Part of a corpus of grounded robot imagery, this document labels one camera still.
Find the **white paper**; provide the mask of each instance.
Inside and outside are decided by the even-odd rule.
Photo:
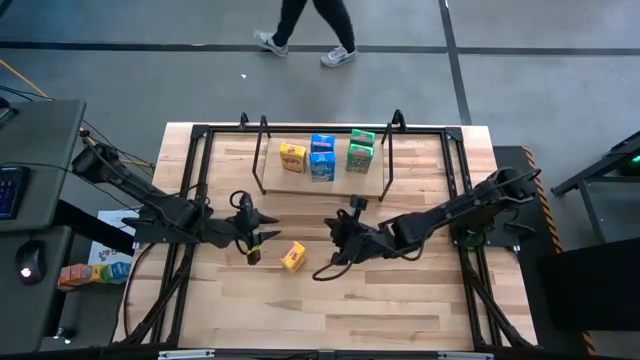
[[[135,211],[131,211],[131,210],[115,210],[115,211],[98,212],[98,220],[102,220],[105,223],[116,228],[125,226],[122,223],[122,219],[132,218],[132,217],[137,218],[138,214]],[[129,226],[124,227],[121,230],[131,235],[134,235],[136,232],[135,229]],[[99,242],[94,241],[91,244],[91,252],[89,253],[89,260],[87,264],[88,265],[107,265],[107,264],[113,264],[117,262],[131,264],[132,260],[133,258],[131,256],[109,249],[108,247],[100,244]]]

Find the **wood grain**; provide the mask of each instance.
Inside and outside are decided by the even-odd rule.
[[[154,184],[167,192],[179,190],[191,126],[167,125],[154,177]],[[471,180],[477,183],[496,168],[489,132],[486,127],[463,127],[463,134]],[[255,140],[256,136],[249,134],[215,135],[208,179],[211,206],[217,217],[232,215],[229,195],[238,189],[247,190],[261,211],[281,220],[264,228],[283,232],[264,244],[262,261],[254,267],[248,266],[234,247],[198,246],[180,346],[472,349],[460,263],[448,229],[434,233],[418,261],[374,259],[354,265],[338,280],[315,282],[312,272],[326,264],[336,250],[322,219],[335,216],[339,208],[347,209],[348,196],[262,196],[251,176]],[[363,213],[361,220],[371,225],[405,212],[424,211],[449,198],[439,140],[394,135],[393,141],[395,180],[384,202],[371,200]],[[261,149],[262,160],[266,148],[263,145]],[[456,159],[454,147],[452,155]],[[457,161],[454,164],[461,189],[459,166]],[[278,258],[294,240],[307,248],[308,259],[298,273],[289,274]],[[150,251],[131,283],[131,324],[142,319],[158,295],[166,252],[167,247],[162,245]],[[536,343],[516,259],[504,249],[487,248],[486,252],[497,303],[522,335]],[[478,303],[483,334],[489,341],[484,306]],[[173,300],[165,317],[165,336],[172,304]],[[123,337],[120,322],[114,340]]]
[[[369,172],[364,175],[347,172],[346,170],[347,148],[349,147],[350,134],[329,135],[336,136],[334,148],[336,154],[334,181],[311,181],[308,153],[305,159],[307,166],[304,174],[284,170],[280,161],[280,144],[286,142],[287,144],[301,145],[304,146],[308,152],[311,134],[278,134],[268,139],[264,175],[262,178],[262,185],[265,190],[331,196],[351,196],[352,194],[358,194],[374,198],[382,195],[384,183],[388,181],[388,178],[384,178],[383,171],[383,157],[385,157],[387,150],[385,150],[386,146],[383,147],[380,144],[380,137],[378,136],[374,145],[374,157],[371,165],[369,165]]]

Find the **black floor stripe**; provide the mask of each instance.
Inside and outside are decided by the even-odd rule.
[[[5,0],[0,4],[0,14]],[[634,48],[519,48],[519,47],[469,47],[455,46],[455,38],[451,38],[454,46],[413,46],[413,45],[360,45],[362,53],[389,54],[446,54],[458,55],[526,55],[526,56],[640,56],[640,49]],[[290,52],[322,53],[331,51],[333,45],[290,45]],[[0,49],[27,50],[78,50],[78,51],[149,51],[149,52],[256,52],[257,45],[220,45],[220,44],[151,44],[135,42],[56,42],[56,41],[14,41],[0,40]]]
[[[323,53],[333,50],[330,45],[289,45],[289,52]],[[0,41],[0,49],[30,50],[78,50],[78,51],[149,51],[149,52],[257,52],[258,45],[217,45],[217,44],[144,44],[115,42],[40,42],[40,41]],[[389,54],[445,54],[445,46],[387,46],[361,45],[361,53]]]
[[[465,55],[639,56],[640,49],[459,47],[458,53]]]
[[[456,38],[453,35],[453,25],[449,14],[449,6],[447,4],[447,0],[438,0],[438,3],[440,4],[442,26],[444,27],[444,38],[447,42],[449,64],[451,65],[451,77],[453,78],[453,90],[456,93],[456,102],[458,103],[458,112],[460,113],[460,123],[462,125],[471,125],[471,113],[469,112],[467,94],[464,91],[462,70],[460,69],[460,60],[458,59]]]

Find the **black pants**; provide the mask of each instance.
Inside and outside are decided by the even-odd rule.
[[[284,46],[287,43],[306,4],[307,0],[282,0],[280,24],[278,24],[278,31],[273,36],[273,42],[276,46]],[[342,0],[313,0],[313,5],[338,35],[340,43],[347,52],[353,52],[356,49],[353,27]]]

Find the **person's leg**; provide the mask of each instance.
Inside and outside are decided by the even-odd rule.
[[[351,18],[342,0],[313,0],[313,4],[322,18],[331,26],[338,36],[342,47],[347,52],[356,50],[355,36],[351,26]]]
[[[306,4],[307,0],[282,0],[278,31],[273,35],[273,42],[276,46],[287,45]]]
[[[293,34],[298,19],[304,10],[307,0],[282,0],[280,8],[280,23],[275,34],[256,31],[254,36],[260,39],[260,47],[274,54],[284,57],[289,52],[287,42]]]
[[[356,58],[355,36],[347,8],[342,0],[313,0],[318,13],[331,26],[342,47],[321,57],[322,64],[336,67]]]

